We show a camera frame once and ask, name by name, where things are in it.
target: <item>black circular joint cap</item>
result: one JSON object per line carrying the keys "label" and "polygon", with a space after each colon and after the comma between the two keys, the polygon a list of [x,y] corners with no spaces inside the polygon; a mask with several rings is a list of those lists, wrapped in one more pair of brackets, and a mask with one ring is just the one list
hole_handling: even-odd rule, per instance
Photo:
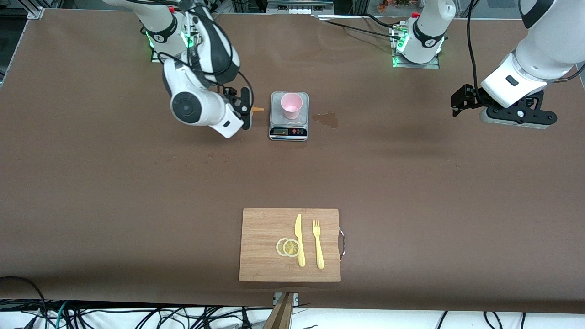
{"label": "black circular joint cap", "polygon": [[173,98],[173,113],[179,120],[194,124],[201,118],[201,102],[189,92],[179,92]]}

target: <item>lemon slice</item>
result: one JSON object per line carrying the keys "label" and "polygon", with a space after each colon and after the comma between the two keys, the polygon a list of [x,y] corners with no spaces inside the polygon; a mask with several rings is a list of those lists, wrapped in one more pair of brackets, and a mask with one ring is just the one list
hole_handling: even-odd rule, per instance
{"label": "lemon slice", "polygon": [[299,251],[299,244],[297,240],[287,240],[284,243],[284,253],[289,257],[296,257]]}
{"label": "lemon slice", "polygon": [[278,252],[279,255],[281,256],[287,256],[286,253],[284,253],[284,244],[288,241],[288,238],[282,238],[280,240],[278,240],[278,242],[276,242],[276,252]]}

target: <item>digital kitchen scale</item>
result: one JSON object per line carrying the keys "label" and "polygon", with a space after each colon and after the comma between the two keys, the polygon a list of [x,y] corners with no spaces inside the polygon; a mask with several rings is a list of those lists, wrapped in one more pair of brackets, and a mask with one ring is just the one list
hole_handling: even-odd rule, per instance
{"label": "digital kitchen scale", "polygon": [[272,140],[293,140],[302,142],[309,138],[309,95],[305,92],[294,92],[302,98],[300,114],[296,119],[284,116],[280,100],[290,91],[275,91],[270,102],[270,130]]}

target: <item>yellow fork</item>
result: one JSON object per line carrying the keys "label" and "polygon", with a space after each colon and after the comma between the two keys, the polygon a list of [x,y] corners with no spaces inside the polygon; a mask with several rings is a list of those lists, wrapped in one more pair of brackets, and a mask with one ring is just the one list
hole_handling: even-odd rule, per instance
{"label": "yellow fork", "polygon": [[317,268],[323,269],[325,268],[325,261],[323,261],[323,252],[321,251],[321,240],[319,237],[321,236],[321,227],[319,226],[319,221],[313,221],[313,235],[315,236],[315,243],[317,245]]}

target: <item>white floor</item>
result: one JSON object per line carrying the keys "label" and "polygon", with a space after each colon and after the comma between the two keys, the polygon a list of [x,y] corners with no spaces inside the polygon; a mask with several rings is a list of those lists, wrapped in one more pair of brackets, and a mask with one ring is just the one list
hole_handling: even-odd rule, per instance
{"label": "white floor", "polygon": [[[227,313],[238,308],[227,307],[218,314]],[[190,316],[201,314],[202,309],[188,309]],[[435,329],[442,311],[398,311],[398,310],[334,310],[334,309],[296,309],[292,317],[291,329],[305,329],[317,325],[316,329]],[[147,313],[106,314],[92,313],[84,316],[86,322],[96,329],[132,329]],[[250,311],[249,319],[252,323],[265,320],[270,311]],[[520,313],[498,312],[503,329],[519,329]],[[20,312],[0,312],[0,329],[22,328],[33,317]],[[175,317],[185,326],[184,317]],[[155,329],[160,317],[153,316],[143,327]],[[490,320],[497,326],[495,318]],[[230,324],[239,323],[237,319],[217,320],[211,323],[211,328],[225,328]],[[37,320],[35,329],[44,328],[44,321]],[[482,312],[450,311],[441,329],[490,329],[483,318]],[[544,314],[528,313],[524,325],[526,329],[582,329],[585,328],[585,315],[581,314]],[[166,321],[161,329],[183,329],[176,321]]]}

